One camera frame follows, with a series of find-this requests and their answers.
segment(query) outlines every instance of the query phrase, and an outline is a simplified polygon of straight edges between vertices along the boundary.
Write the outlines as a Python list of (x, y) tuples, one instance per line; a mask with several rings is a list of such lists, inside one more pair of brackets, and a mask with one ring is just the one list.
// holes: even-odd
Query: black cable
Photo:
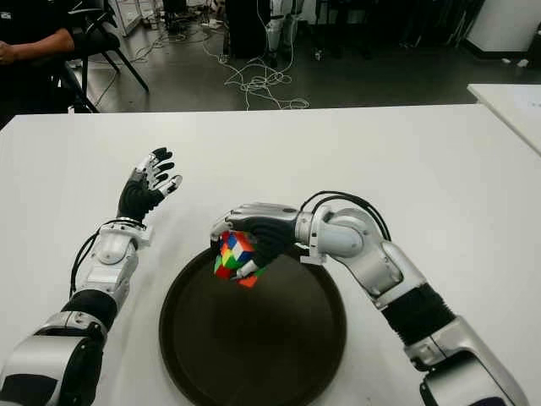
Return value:
[(77, 255), (75, 256), (75, 261), (74, 261), (74, 265), (72, 266), (71, 268), (71, 278), (69, 280), (69, 298), (71, 298), (71, 296), (74, 294), (75, 290), (77, 290), (77, 287), (75, 286), (75, 279), (77, 278), (77, 272), (79, 270), (79, 267), (81, 266), (81, 264), (83, 263), (83, 261), (85, 260), (86, 256), (90, 253), (90, 250), (92, 250), (92, 247), (94, 246), (94, 243), (96, 242), (97, 238), (98, 238), (98, 235), (100, 235), (100, 230), (103, 226), (106, 226), (107, 224), (112, 224), (112, 223), (118, 223), (118, 222), (123, 222), (123, 223), (127, 223), (127, 224), (130, 224), (130, 225), (133, 225), (133, 226), (137, 226), (137, 227), (140, 227), (140, 228), (143, 228), (145, 229), (146, 226), (142, 223), (142, 222), (136, 222), (135, 220), (131, 220), (131, 219), (119, 219), (119, 218), (116, 218), (114, 220), (110, 220), (108, 222), (104, 222), (97, 230), (95, 233), (93, 233), (84, 243), (83, 245), (81, 246), (81, 248), (79, 249), (79, 252), (77, 253)]
[(385, 220), (380, 215), (378, 210), (374, 206), (372, 206), (368, 201), (366, 201), (365, 199), (362, 199), (361, 197), (358, 197), (356, 195), (351, 195), (349, 193), (335, 191), (335, 190), (321, 190), (320, 192), (317, 192), (317, 193), (313, 194), (312, 196), (310, 196), (301, 205), (301, 208), (299, 210), (303, 211), (303, 209), (306, 207), (306, 205), (310, 201), (312, 201), (315, 197), (317, 197), (319, 195), (331, 195), (331, 194), (334, 194), (334, 195), (330, 196), (330, 197), (326, 197), (326, 198), (324, 198), (322, 200), (319, 200), (318, 203), (315, 204), (314, 209), (312, 209), (312, 213), (315, 213), (315, 211), (323, 203), (325, 203), (327, 201), (330, 201), (330, 200), (347, 200), (347, 201), (350, 201), (350, 202), (356, 204), (357, 206), (361, 207), (362, 209), (364, 209), (374, 219), (374, 221), (377, 223), (378, 228), (380, 229), (381, 235), (383, 236), (383, 238), (391, 241), (391, 233), (389, 232), (389, 228), (387, 227), (387, 224), (385, 223)]
[(362, 208), (364, 208), (365, 210), (367, 211), (371, 211), (369, 214), (372, 215), (372, 217), (374, 216), (377, 216), (379, 219), (380, 219), (380, 222), (381, 224), (383, 225), (383, 228), (385, 229), (385, 234), (387, 235), (389, 241), (391, 241), (391, 233), (389, 232), (389, 228), (387, 227), (387, 225), (385, 224), (385, 220), (383, 219), (383, 217), (380, 215), (380, 213), (378, 212), (378, 210), (372, 206), (370, 204), (370, 202), (368, 202), (367, 200), (361, 198), (361, 197), (358, 197), (356, 195), (352, 195), (350, 193), (346, 193), (346, 192), (340, 192), (340, 191), (336, 191), (336, 190), (321, 190), (320, 192), (318, 193), (315, 193), (313, 194), (312, 196), (310, 196), (310, 198), (308, 200), (306, 200), (303, 205), (301, 206), (301, 209), (300, 211), (302, 211), (304, 209), (304, 207), (314, 198), (314, 197), (317, 197), (319, 195), (330, 195), (330, 194), (334, 194), (334, 195), (342, 195), (342, 196), (347, 196), (351, 199), (354, 199), (358, 202), (358, 206), (361, 206)]

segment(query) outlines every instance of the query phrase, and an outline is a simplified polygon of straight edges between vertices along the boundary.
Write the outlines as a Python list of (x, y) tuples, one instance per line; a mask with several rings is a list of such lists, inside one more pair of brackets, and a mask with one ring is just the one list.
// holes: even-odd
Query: person's arm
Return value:
[(0, 41), (0, 65), (9, 65), (16, 61), (43, 58), (73, 50), (74, 40), (68, 30), (61, 28), (38, 42), (10, 45)]

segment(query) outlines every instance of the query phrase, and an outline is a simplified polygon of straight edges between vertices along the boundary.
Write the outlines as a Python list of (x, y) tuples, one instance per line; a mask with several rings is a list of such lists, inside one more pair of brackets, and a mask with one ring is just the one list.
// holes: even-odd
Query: wall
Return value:
[(486, 0), (468, 40), (486, 52), (526, 51), (541, 23), (541, 0)]

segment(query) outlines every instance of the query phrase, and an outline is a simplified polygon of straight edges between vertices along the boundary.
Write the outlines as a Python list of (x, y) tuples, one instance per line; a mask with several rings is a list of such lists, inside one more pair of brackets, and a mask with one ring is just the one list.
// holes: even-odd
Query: chair leg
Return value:
[(120, 72), (120, 69), (118, 68), (118, 66), (114, 63), (114, 61), (109, 57), (109, 55), (107, 55), (107, 52), (102, 52), (101, 55), (103, 55), (103, 57), (109, 62), (109, 64), (111, 66), (113, 66), (115, 68), (115, 70), (117, 72)]
[(96, 106), (88, 99), (85, 93), (83, 93), (83, 90), (81, 89), (81, 86), (79, 85), (79, 82), (77, 81), (77, 78), (74, 75), (74, 72), (71, 70), (70, 67), (67, 65), (64, 65), (64, 69), (61, 71), (61, 77), (62, 80), (68, 85), (71, 89), (77, 93), (77, 97), (91, 110), (92, 112), (99, 112)]
[(120, 59), (122, 59), (122, 62), (124, 62), (124, 64), (126, 65), (126, 67), (129, 69), (129, 71), (132, 73), (133, 76), (135, 76), (135, 78), (137, 79), (137, 81), (141, 84), (141, 86), (143, 86), (143, 88), (148, 92), (149, 91), (149, 86), (146, 85), (145, 81), (143, 80), (143, 78), (141, 78), (141, 76), (137, 73), (137, 71), (134, 69), (134, 67), (132, 66), (132, 64), (129, 62), (129, 60), (124, 56), (123, 53), (120, 52), (119, 49), (115, 49), (114, 50), (118, 57)]
[(83, 73), (82, 73), (82, 84), (81, 88), (83, 89), (83, 94), (86, 96), (86, 90), (88, 88), (88, 57), (83, 58)]

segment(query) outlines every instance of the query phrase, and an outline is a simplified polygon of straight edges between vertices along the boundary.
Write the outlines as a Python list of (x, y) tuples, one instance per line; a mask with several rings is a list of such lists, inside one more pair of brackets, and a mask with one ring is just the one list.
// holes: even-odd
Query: tabletop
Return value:
[[(155, 237), (110, 332), (96, 405), (189, 405), (158, 343), (172, 280), (225, 211), (299, 206), (321, 189), (378, 207), (393, 241), (541, 404), (541, 160), (482, 105), (15, 118), (0, 132), (0, 364), (60, 310), (80, 245), (159, 146), (175, 152), (184, 181), (146, 218)], [(347, 345), (313, 404), (419, 405), (422, 374), (400, 339), (349, 272), (333, 261), (327, 269)]]
[(469, 85), (467, 89), (541, 155), (541, 85)]

